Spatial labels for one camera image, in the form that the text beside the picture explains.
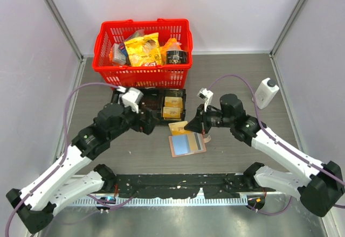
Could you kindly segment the pink leather card holder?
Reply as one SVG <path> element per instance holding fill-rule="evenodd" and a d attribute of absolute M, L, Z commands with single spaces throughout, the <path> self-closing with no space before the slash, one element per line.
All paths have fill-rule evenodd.
<path fill-rule="evenodd" d="M 210 136 L 204 137 L 202 135 L 202 137 L 204 139 L 204 144 L 211 141 Z M 203 152 L 199 152 L 199 153 L 193 154 L 189 152 L 187 134 L 169 136 L 169 144 L 170 144 L 170 149 L 171 149 L 171 155 L 173 158 L 203 153 Z"/>

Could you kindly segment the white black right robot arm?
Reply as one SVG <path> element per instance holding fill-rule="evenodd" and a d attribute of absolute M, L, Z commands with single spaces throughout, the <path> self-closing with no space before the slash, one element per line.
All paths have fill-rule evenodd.
<path fill-rule="evenodd" d="M 228 128 L 240 142 L 270 156 L 287 172 L 280 172 L 255 162 L 243 173 L 243 183 L 249 191 L 263 187 L 283 192 L 299 200 L 318 217 L 324 217 L 344 195 L 341 168 L 333 161 L 324 163 L 288 144 L 266 124 L 246 114 L 235 94 L 220 97 L 220 108 L 210 105 L 213 93 L 201 89 L 203 100 L 195 117 L 185 130 L 207 134 L 212 127 Z"/>

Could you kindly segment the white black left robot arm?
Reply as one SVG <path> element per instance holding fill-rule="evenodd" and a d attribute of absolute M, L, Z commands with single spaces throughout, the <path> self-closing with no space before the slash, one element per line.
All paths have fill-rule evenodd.
<path fill-rule="evenodd" d="M 73 184 L 65 185 L 76 172 L 109 149 L 111 141 L 132 129 L 149 135 L 158 119 L 149 108 L 109 103 L 98 112 L 93 123 L 79 131 L 65 153 L 27 187 L 11 189 L 6 198 L 31 234 L 44 229 L 68 203 L 96 191 L 111 192 L 116 175 L 104 164 Z"/>

